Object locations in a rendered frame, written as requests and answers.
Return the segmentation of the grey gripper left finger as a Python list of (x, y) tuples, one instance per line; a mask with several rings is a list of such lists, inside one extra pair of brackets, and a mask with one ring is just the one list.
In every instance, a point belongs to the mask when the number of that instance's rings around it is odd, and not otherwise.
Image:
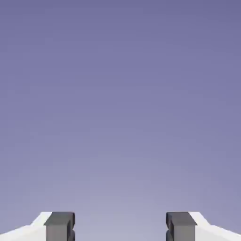
[(32, 223), (0, 234), (0, 241), (75, 241), (75, 213), (43, 211)]

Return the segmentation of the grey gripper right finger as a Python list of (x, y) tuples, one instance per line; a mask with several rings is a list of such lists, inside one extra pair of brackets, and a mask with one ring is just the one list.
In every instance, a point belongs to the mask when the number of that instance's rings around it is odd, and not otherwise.
[(241, 234), (211, 225), (197, 211), (167, 212), (166, 241), (241, 241)]

